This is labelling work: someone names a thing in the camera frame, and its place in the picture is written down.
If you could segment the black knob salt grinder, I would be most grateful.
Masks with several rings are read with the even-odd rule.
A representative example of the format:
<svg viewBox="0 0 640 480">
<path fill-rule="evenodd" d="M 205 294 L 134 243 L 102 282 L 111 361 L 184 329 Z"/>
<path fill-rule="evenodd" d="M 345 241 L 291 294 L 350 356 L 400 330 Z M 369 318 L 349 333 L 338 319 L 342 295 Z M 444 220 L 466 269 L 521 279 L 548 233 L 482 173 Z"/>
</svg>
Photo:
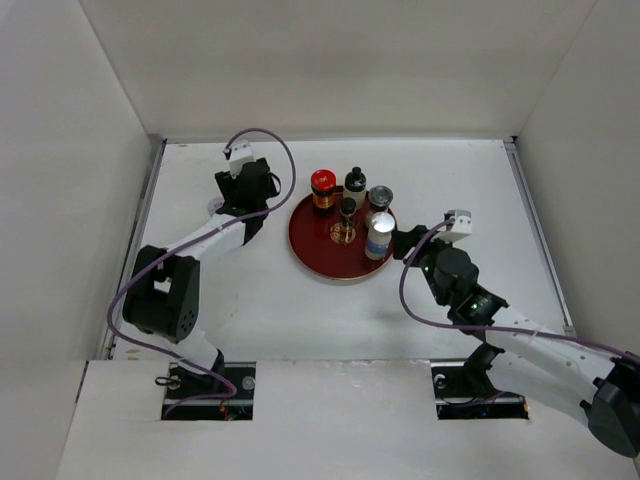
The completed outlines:
<svg viewBox="0 0 640 480">
<path fill-rule="evenodd" d="M 367 178 L 362 169 L 354 166 L 345 176 L 343 196 L 352 198 L 356 202 L 356 209 L 360 209 L 366 197 Z"/>
</svg>

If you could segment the black lid spice bottle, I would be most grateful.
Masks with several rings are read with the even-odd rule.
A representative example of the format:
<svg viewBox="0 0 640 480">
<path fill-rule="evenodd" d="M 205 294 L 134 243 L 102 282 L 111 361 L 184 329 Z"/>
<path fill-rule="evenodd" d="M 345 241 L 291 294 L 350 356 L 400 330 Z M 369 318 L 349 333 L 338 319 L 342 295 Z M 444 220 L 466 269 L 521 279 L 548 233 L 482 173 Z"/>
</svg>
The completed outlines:
<svg viewBox="0 0 640 480">
<path fill-rule="evenodd" d="M 357 203 L 351 197 L 344 197 L 340 204 L 339 242 L 347 245 L 353 241 L 356 232 L 353 217 Z"/>
</svg>

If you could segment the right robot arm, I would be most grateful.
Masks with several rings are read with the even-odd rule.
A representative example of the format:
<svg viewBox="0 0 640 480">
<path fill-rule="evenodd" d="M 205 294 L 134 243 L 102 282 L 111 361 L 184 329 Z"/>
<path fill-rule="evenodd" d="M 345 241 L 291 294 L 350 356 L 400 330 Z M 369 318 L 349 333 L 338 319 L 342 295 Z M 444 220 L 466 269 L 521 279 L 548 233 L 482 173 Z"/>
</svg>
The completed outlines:
<svg viewBox="0 0 640 480">
<path fill-rule="evenodd" d="M 466 388 L 535 399 L 585 425 L 609 450 L 637 458 L 638 355 L 555 333 L 482 287 L 468 253 L 439 239 L 450 223 L 396 231 L 392 248 L 394 259 L 419 269 L 436 303 L 447 308 L 445 329 L 480 341 L 465 364 Z"/>
</svg>

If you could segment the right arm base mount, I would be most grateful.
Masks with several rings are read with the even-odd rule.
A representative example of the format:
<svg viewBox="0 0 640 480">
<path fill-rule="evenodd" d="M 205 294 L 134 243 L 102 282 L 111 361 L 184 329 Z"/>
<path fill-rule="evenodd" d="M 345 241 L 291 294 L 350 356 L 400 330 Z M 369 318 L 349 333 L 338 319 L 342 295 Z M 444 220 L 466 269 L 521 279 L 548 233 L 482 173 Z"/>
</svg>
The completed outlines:
<svg viewBox="0 0 640 480">
<path fill-rule="evenodd" d="M 523 396 L 496 389 L 487 375 L 502 351 L 482 344 L 465 360 L 431 363 L 439 420 L 528 420 Z"/>
</svg>

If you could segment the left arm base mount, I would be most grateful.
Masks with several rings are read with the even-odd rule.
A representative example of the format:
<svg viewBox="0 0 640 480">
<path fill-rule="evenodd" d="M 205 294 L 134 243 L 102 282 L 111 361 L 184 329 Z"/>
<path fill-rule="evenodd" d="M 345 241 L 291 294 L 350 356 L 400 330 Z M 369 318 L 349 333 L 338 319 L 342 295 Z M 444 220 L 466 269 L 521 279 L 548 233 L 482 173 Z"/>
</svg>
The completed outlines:
<svg viewBox="0 0 640 480">
<path fill-rule="evenodd" d="M 161 419 L 166 421 L 250 421 L 253 419 L 256 388 L 256 363 L 226 362 L 222 354 L 213 365 L 214 372 L 229 381 L 237 390 L 230 392 L 221 381 L 191 372 L 171 363 L 168 373 L 155 378 L 163 389 Z"/>
</svg>

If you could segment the clear cap pepper grinder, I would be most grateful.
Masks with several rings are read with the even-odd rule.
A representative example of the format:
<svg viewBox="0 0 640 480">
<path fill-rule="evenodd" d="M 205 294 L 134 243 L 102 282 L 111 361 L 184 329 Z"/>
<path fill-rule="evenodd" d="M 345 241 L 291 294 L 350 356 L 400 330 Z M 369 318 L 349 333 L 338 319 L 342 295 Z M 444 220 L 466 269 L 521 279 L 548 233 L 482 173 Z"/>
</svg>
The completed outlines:
<svg viewBox="0 0 640 480">
<path fill-rule="evenodd" d="M 385 185 L 372 187 L 368 193 L 369 207 L 365 214 L 365 225 L 369 226 L 372 217 L 381 212 L 387 212 L 393 200 L 392 190 Z"/>
</svg>

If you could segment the blue label silver cap bottle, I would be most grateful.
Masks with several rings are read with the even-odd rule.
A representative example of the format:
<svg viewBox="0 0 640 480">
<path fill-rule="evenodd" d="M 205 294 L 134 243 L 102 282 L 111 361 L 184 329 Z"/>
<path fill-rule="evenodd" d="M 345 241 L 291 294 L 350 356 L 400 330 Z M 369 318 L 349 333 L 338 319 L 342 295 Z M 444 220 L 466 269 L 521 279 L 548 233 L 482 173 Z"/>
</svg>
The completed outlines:
<svg viewBox="0 0 640 480">
<path fill-rule="evenodd" d="M 377 261 L 385 257 L 395 228 L 395 218 L 388 212 L 378 212 L 371 217 L 365 242 L 368 259 Z"/>
</svg>

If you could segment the red lid sauce jar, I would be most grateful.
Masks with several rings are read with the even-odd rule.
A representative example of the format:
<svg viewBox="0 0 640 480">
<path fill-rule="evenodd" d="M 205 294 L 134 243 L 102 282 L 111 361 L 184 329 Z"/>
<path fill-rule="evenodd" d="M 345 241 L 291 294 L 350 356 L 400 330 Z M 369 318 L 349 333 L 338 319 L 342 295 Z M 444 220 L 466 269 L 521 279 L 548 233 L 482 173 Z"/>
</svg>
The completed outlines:
<svg viewBox="0 0 640 480">
<path fill-rule="evenodd" d="M 312 207 L 316 214 L 329 216 L 335 209 L 336 176 L 328 169 L 316 170 L 310 178 Z"/>
</svg>

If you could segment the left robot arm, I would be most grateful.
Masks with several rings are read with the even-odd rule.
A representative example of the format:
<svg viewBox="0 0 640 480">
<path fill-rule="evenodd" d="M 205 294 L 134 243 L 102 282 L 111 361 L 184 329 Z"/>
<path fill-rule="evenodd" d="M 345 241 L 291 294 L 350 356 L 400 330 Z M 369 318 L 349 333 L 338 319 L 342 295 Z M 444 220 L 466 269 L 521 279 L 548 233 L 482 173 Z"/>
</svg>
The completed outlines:
<svg viewBox="0 0 640 480">
<path fill-rule="evenodd" d="M 224 373 L 215 367 L 220 351 L 197 326 L 201 263 L 214 261 L 247 244 L 262 228 L 267 201 L 280 193 L 280 180 L 264 158 L 215 174 L 222 206 L 202 227 L 166 247 L 147 245 L 137 254 L 134 272 L 155 260 L 125 295 L 123 319 L 157 338 L 156 349 L 168 350 L 187 361 L 190 386 L 206 399 L 224 387 Z"/>
</svg>

